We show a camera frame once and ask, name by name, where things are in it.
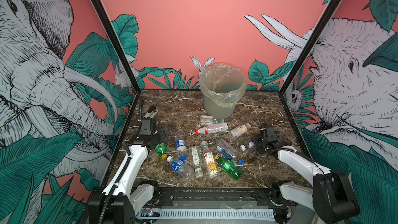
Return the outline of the clear bottle blue cap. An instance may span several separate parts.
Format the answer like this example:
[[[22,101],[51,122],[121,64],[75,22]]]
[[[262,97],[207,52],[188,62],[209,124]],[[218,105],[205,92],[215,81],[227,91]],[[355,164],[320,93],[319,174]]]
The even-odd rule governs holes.
[[[240,156],[240,152],[224,139],[220,139],[217,142],[216,149],[218,152],[220,152],[225,158],[227,158],[230,161],[236,162],[241,166],[245,163]]]

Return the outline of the blue label clear water bottle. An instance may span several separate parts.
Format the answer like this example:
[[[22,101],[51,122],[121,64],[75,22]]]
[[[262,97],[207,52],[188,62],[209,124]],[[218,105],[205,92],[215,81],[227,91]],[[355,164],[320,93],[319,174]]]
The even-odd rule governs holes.
[[[184,140],[184,136],[182,134],[177,134],[175,136],[175,146],[177,154],[180,157],[188,156],[188,148],[186,146],[186,141]]]

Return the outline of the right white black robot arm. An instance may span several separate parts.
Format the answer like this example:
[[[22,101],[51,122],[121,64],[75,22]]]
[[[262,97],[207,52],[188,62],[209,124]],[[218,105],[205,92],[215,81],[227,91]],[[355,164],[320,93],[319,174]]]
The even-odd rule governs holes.
[[[297,203],[315,212],[314,224],[349,224],[360,214],[360,205],[349,177],[316,163],[282,141],[272,125],[260,124],[260,134],[252,139],[257,151],[270,155],[293,168],[310,187],[286,180],[273,183],[269,197],[275,206]]]

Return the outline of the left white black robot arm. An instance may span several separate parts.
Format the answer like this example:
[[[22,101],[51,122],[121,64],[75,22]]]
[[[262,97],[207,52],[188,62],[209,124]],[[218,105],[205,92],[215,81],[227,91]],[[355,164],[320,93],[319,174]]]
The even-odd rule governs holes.
[[[133,224],[144,206],[159,202],[161,193],[156,180],[147,180],[134,187],[149,152],[172,139],[167,126],[157,127],[156,124],[154,119],[142,119],[138,133],[123,142],[126,154],[113,179],[90,196],[86,206],[88,224]]]

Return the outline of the small green bottle yellow cap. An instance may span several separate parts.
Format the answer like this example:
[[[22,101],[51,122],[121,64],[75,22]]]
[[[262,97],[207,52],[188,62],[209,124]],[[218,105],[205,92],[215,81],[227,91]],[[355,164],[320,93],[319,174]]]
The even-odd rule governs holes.
[[[156,153],[161,157],[161,159],[166,160],[168,155],[166,153],[167,146],[165,143],[160,143],[155,147]]]

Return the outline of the white cap orange label bottle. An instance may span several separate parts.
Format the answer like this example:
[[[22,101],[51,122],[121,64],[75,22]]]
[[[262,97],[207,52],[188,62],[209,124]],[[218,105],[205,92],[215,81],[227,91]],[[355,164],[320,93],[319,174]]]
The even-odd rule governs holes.
[[[233,138],[239,138],[243,134],[247,133],[250,128],[251,128],[251,125],[249,123],[245,123],[239,127],[234,128],[233,130],[231,130],[230,134],[232,135]]]

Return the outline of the purple label clear bottle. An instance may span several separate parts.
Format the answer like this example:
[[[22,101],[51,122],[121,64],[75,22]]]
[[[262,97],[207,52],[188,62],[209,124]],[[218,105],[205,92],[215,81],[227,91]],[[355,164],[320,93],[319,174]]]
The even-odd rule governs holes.
[[[256,145],[253,141],[245,142],[244,144],[240,145],[241,151],[249,151],[256,149]]]

